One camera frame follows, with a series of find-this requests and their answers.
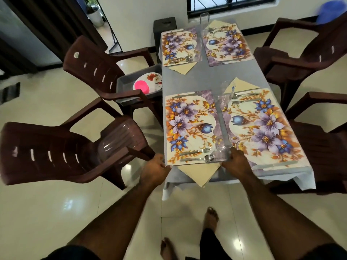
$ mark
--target hand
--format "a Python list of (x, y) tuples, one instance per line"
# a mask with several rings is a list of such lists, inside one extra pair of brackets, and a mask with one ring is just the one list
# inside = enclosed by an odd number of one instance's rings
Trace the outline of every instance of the hand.
[(140, 175), (140, 184), (153, 191), (155, 187), (163, 183), (172, 168), (165, 166), (163, 160), (164, 155), (157, 153), (153, 159), (146, 163)]
[(230, 148), (230, 161), (224, 161), (222, 166), (232, 174), (232, 176), (241, 180), (248, 176), (254, 176), (252, 169), (248, 163), (245, 154), (242, 150), (237, 150), (236, 148)]

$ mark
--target window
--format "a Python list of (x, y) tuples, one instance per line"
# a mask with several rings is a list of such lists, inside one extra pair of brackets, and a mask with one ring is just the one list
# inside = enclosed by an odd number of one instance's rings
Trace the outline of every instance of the window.
[(254, 6), (275, 0), (187, 0), (188, 18), (199, 17), (209, 12), (220, 13), (238, 8)]

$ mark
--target floral placemat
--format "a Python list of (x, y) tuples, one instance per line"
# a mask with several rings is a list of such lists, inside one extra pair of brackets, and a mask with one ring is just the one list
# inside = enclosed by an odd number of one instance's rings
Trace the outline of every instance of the floral placemat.
[(210, 66), (254, 59), (236, 24), (204, 30), (203, 43)]
[[(218, 150), (222, 132), (211, 90), (183, 93), (199, 94), (181, 98), (165, 97), (167, 161), (171, 165), (205, 163), (201, 161), (180, 161), (182, 158), (203, 158), (208, 154), (215, 156), (213, 162), (225, 161), (224, 152)], [(182, 152), (211, 148), (208, 153), (180, 156)]]
[(195, 27), (164, 32), (161, 35), (163, 66), (201, 61), (201, 39)]
[(297, 164), (264, 170), (310, 166), (272, 92), (268, 89), (256, 89), (252, 92), (259, 92), (259, 95), (246, 96), (239, 100), (261, 100), (240, 104), (224, 101), (221, 104), (229, 139), (233, 145), (244, 152), (252, 166), (298, 161)]

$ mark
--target white pot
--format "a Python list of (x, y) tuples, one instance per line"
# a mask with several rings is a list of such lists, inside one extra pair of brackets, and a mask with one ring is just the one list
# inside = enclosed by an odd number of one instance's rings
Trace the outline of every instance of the white pot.
[(88, 18), (90, 19), (90, 21), (92, 21), (93, 25), (96, 28), (104, 25), (104, 21), (102, 20), (100, 8), (96, 12), (88, 14)]

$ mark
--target brown plastic chair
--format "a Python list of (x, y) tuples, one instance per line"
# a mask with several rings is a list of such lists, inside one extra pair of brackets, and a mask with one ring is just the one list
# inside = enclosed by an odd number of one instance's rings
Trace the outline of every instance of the brown plastic chair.
[[(70, 128), (97, 108), (115, 118), (91, 142)], [(135, 121), (101, 98), (60, 126), (8, 122), (0, 138), (1, 178), (6, 185), (51, 179), (87, 183), (102, 176), (124, 189), (121, 169), (135, 157), (150, 160), (154, 151)]]
[(117, 79), (124, 76), (117, 62), (135, 56), (144, 56), (149, 66), (154, 65), (147, 48), (111, 56), (85, 36), (80, 36), (66, 53), (63, 69), (93, 88), (104, 100), (140, 97), (142, 100), (138, 103), (119, 104), (123, 114), (132, 117), (135, 109), (148, 107), (163, 126), (162, 96), (149, 100), (140, 89), (116, 93)]
[[(286, 112), (314, 171), (317, 189), (305, 192), (347, 193), (347, 122), (330, 132), (324, 132), (320, 126), (292, 120), (316, 103), (347, 104), (347, 95), (308, 92)], [(302, 193), (293, 181), (273, 181), (268, 186), (276, 194)]]
[[(301, 28), (318, 32), (300, 58), (289, 57), (287, 52), (270, 48), (281, 29)], [(314, 72), (327, 68), (347, 53), (347, 12), (324, 25), (279, 18), (263, 47), (254, 51), (254, 57), (268, 82), (281, 89), (280, 105), (285, 111), (300, 84)]]

